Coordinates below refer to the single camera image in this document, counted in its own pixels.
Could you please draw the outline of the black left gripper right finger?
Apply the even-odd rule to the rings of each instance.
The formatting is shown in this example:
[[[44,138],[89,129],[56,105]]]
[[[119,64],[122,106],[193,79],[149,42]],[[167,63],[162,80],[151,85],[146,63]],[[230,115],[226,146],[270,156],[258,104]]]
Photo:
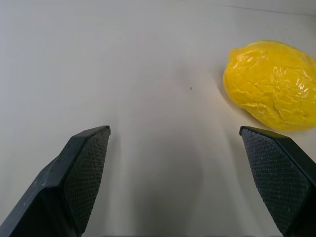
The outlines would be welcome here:
[[[289,137],[241,126],[256,188],[283,237],[316,237],[316,163]]]

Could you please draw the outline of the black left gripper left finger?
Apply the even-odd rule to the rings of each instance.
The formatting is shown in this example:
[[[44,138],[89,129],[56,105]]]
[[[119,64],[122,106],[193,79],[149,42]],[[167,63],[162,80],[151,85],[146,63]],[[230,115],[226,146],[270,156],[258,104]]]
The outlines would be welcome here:
[[[81,237],[97,198],[111,129],[72,136],[0,225],[0,237]]]

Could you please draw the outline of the yellow plastic-wrapped lemon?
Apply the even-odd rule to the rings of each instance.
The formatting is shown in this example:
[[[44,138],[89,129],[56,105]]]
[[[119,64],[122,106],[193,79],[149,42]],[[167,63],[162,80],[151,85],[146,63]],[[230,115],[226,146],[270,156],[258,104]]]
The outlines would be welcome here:
[[[237,106],[269,128],[316,127],[316,59],[294,47],[261,40],[232,49],[223,84]]]

